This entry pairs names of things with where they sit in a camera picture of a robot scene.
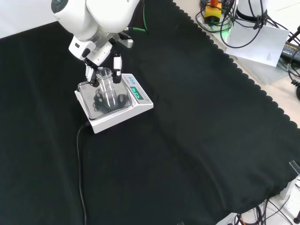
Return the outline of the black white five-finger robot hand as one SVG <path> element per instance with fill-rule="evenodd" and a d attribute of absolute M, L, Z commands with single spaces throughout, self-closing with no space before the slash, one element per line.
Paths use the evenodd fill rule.
<path fill-rule="evenodd" d="M 101 68 L 101 64 L 106 60 L 110 54 L 113 54 L 113 83 L 121 82 L 122 57 L 117 49 L 116 43 L 119 42 L 126 48 L 133 46 L 133 39 L 124 32 L 117 34 L 110 34 L 107 37 L 98 39 L 95 43 L 91 40 L 80 41 L 73 37 L 69 46 L 69 51 L 86 65 L 86 82 L 94 87 L 97 87 L 97 71 Z"/>

